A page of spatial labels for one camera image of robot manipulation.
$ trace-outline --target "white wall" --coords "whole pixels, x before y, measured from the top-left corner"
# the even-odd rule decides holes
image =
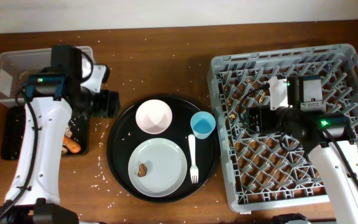
[[[358,0],[0,0],[0,33],[358,19]]]

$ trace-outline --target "black tray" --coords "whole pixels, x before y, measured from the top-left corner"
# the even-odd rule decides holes
[[[86,155],[89,151],[89,115],[81,115],[71,117],[68,122],[73,135],[72,140],[81,146],[81,151],[77,154],[71,153],[69,150],[63,157],[72,157]],[[2,140],[1,158],[4,160],[19,159],[22,147],[23,135],[25,129],[25,110],[24,106],[15,106],[8,110],[6,114],[4,138]]]
[[[162,100],[172,110],[172,122],[161,134],[147,134],[136,124],[135,114],[138,107],[147,100]],[[114,123],[107,144],[107,160],[110,170],[119,184],[133,196],[149,202],[174,202],[196,192],[214,172],[220,157],[219,138],[216,129],[204,140],[196,139],[196,164],[199,170],[198,184],[192,184],[189,169],[191,166],[188,146],[191,117],[206,108],[174,95],[157,95],[138,101],[128,107]],[[152,138],[165,138],[178,144],[187,159],[187,174],[182,185],[174,193],[164,197],[149,197],[140,193],[132,185],[128,175],[128,162],[132,152],[142,142]]]

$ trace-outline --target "fork handle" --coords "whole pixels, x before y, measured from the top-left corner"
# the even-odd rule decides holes
[[[194,134],[189,134],[188,139],[189,139],[191,165],[196,165],[196,138]]]

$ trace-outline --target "robotic arm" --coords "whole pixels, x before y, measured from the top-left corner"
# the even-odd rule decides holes
[[[348,117],[326,113],[320,77],[272,77],[261,89],[269,89],[270,106],[239,112],[242,125],[251,133],[280,131],[297,139],[324,182],[337,222],[358,224],[356,137]]]
[[[81,50],[60,45],[52,47],[51,67],[25,82],[18,92],[25,101],[23,143],[14,180],[0,207],[0,223],[79,222],[75,212],[59,206],[63,137],[72,114],[117,115],[118,93],[101,90],[108,76],[107,66],[94,65]]]

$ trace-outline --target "gray plastic bin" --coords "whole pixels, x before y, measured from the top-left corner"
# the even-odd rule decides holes
[[[239,122],[244,93],[272,76],[320,75],[327,112],[351,120],[358,146],[358,56],[353,46],[338,44],[215,57],[208,72],[211,105],[218,121],[221,164],[227,203],[233,212],[328,202],[317,170],[303,149],[287,152],[279,134],[248,133]],[[246,107],[268,105],[268,91],[246,101]],[[299,142],[287,136],[284,147]]]
[[[92,60],[91,47],[77,47],[87,53]],[[0,103],[7,107],[15,106],[15,94],[27,76],[50,66],[51,49],[20,50],[4,52],[0,55]]]

